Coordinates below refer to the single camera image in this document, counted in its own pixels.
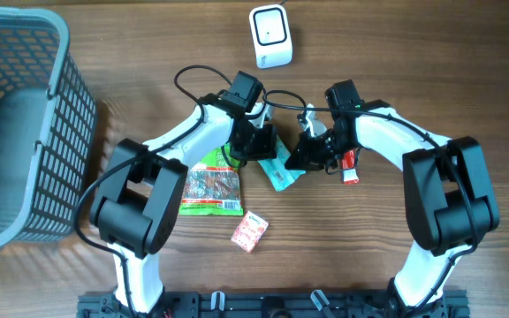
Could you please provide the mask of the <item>red snack stick packet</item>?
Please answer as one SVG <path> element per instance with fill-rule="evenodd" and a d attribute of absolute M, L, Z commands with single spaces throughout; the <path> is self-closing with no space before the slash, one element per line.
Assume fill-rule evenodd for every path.
<path fill-rule="evenodd" d="M 341 170 L 341 181 L 343 184 L 351 185 L 360 182 L 356 171 L 356 156 L 354 150 L 350 150 L 344 154 L 341 160 Z"/>

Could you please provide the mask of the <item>teal snack packet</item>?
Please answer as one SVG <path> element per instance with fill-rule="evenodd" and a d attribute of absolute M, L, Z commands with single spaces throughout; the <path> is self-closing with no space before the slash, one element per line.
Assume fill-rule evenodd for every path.
<path fill-rule="evenodd" d="M 275 149 L 277 151 L 276 158 L 260 160 L 258 163 L 266 173 L 274 189 L 277 192 L 281 192 L 306 172 L 304 170 L 288 170 L 285 167 L 285 163 L 291 153 L 279 137 L 277 137 Z"/>

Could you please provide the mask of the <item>green gummy candy bag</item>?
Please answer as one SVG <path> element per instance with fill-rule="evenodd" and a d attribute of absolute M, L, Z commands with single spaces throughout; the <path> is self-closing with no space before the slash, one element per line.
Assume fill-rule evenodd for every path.
<path fill-rule="evenodd" d="M 243 216 L 239 161 L 230 145 L 214 148 L 187 174 L 181 216 Z"/>

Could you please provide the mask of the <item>red tissue pack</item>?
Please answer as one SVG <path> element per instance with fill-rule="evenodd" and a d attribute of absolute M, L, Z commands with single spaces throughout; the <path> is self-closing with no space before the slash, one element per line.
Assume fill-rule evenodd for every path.
<path fill-rule="evenodd" d="M 268 229 L 269 223 L 251 211 L 247 211 L 240 224 L 231 237 L 242 250 L 251 253 L 264 232 Z"/>

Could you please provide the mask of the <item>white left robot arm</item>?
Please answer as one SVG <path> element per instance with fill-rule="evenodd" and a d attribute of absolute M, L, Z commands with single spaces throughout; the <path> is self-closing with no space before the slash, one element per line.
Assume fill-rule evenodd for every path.
<path fill-rule="evenodd" d="M 187 174 L 203 157 L 216 148 L 240 163 L 275 157 L 276 130 L 258 103 L 262 91 L 256 77 L 238 72 L 229 88 L 195 99 L 190 117 L 165 135 L 116 145 L 95 181 L 89 217 L 117 266 L 118 286 L 106 312 L 160 314 L 158 252 L 176 223 Z"/>

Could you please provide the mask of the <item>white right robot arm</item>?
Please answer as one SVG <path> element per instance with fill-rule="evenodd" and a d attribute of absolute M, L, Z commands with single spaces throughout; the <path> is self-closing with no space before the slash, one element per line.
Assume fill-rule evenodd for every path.
<path fill-rule="evenodd" d="M 385 315 L 433 311 L 461 257 L 472 254 L 499 225 L 498 204 L 480 143 L 451 139 L 404 119 L 387 102 L 366 102 L 351 80 L 325 93 L 326 127 L 309 104 L 299 108 L 300 140 L 289 170 L 328 170 L 342 155 L 366 148 L 403 173 L 406 223 L 414 239 L 403 268 L 390 281 Z"/>

